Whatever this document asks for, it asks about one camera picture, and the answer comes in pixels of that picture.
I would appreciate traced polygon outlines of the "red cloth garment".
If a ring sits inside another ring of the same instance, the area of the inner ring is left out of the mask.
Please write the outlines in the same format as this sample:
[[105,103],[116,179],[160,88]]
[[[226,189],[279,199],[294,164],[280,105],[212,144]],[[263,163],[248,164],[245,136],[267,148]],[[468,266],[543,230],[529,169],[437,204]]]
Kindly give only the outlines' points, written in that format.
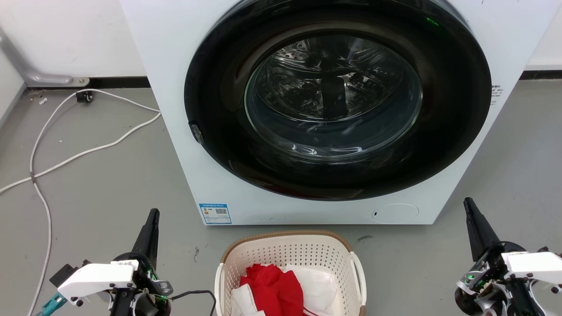
[[304,294],[293,271],[273,264],[253,264],[245,269],[239,288],[249,286],[257,312],[265,316],[305,316]]

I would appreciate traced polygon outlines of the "white front-load washing machine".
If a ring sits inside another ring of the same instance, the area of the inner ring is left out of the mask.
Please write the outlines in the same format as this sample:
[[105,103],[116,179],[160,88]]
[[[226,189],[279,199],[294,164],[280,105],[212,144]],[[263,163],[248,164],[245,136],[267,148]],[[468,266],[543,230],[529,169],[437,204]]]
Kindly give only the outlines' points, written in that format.
[[202,218],[199,204],[227,204],[232,225],[379,224],[373,212],[391,204],[416,206],[413,225],[434,223],[562,7],[562,0],[445,0],[469,26],[490,68],[490,109],[478,136],[447,168],[409,188],[361,200],[317,201],[245,182],[191,132],[184,104],[191,60],[211,29],[242,1],[120,0],[197,211]]

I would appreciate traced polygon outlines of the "small white cloth piece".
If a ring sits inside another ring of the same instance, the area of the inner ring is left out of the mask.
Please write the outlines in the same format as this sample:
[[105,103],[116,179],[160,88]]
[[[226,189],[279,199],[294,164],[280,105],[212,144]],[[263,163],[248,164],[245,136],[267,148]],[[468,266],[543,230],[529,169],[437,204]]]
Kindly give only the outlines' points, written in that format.
[[258,310],[249,284],[231,290],[231,316],[266,316],[263,310]]

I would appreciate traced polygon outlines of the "blue white energy label sticker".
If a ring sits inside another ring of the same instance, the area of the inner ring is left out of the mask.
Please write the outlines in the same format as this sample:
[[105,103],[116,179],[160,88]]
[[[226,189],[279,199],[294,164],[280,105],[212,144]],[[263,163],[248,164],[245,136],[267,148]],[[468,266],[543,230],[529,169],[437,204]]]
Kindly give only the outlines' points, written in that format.
[[205,225],[231,225],[232,220],[227,204],[199,204]]

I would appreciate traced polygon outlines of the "cream perforated laundry basket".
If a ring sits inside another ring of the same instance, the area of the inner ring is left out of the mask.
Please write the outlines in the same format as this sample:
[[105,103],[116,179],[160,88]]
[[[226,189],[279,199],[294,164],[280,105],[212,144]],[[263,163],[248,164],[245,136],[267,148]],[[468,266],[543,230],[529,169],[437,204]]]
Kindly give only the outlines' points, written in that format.
[[213,293],[217,316],[231,316],[230,293],[253,264],[280,268],[306,266],[333,274],[336,281],[334,316],[367,316],[367,283],[352,246],[341,236],[321,230],[266,233],[237,240],[216,270]]

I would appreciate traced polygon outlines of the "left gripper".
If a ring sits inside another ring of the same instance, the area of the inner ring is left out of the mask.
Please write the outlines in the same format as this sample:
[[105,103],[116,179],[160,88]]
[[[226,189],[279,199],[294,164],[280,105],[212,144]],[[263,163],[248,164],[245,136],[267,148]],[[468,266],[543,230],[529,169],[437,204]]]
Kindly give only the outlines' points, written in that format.
[[112,264],[134,264],[132,281],[109,290],[110,316],[170,316],[173,293],[171,283],[156,273],[160,236],[160,210],[152,208],[142,226],[132,252],[116,257]]

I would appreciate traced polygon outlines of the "round white washer filter cover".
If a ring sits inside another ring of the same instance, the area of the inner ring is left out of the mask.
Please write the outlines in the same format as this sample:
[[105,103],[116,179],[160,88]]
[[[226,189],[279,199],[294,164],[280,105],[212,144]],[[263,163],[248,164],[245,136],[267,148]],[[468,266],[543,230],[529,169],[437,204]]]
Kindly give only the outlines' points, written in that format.
[[372,218],[385,225],[411,224],[419,214],[419,209],[410,204],[391,204],[376,209]]

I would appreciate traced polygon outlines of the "white cloth garment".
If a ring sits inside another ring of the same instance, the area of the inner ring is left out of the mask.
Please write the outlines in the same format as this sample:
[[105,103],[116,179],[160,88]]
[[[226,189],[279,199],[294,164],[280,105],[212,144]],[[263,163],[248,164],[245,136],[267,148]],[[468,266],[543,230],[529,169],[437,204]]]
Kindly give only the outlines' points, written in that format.
[[287,265],[285,272],[292,271],[303,290],[305,316],[335,316],[332,305],[337,294],[335,274],[326,268]]

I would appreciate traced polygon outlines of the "grey metal pipe with bracket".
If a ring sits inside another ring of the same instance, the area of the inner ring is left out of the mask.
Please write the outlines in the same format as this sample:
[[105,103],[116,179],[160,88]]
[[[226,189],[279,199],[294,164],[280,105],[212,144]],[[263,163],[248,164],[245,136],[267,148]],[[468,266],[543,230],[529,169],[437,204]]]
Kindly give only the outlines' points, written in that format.
[[30,88],[81,88],[90,84],[88,77],[48,74],[36,70],[22,56],[2,28],[0,28],[0,50]]

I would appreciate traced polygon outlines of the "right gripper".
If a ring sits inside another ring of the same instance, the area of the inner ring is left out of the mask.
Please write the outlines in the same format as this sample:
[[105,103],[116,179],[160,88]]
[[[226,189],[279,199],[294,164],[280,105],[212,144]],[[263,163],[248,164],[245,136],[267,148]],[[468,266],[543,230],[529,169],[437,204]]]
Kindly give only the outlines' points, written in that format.
[[[526,250],[518,244],[500,244],[500,238],[471,197],[464,199],[463,206],[475,264],[456,284],[458,308],[468,316],[548,316],[533,291],[543,281],[504,278],[507,267],[501,254]],[[544,251],[551,252],[547,247],[537,252]],[[544,283],[554,294],[562,294],[562,284]]]

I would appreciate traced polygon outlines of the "black round washer door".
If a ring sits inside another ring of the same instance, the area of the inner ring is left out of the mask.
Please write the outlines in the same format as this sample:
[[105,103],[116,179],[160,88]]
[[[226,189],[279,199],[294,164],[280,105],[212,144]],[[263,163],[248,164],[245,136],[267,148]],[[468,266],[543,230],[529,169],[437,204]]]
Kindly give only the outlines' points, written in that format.
[[184,104],[221,166],[277,194],[361,200],[441,172],[478,136],[490,68],[445,0],[245,0],[197,48]]

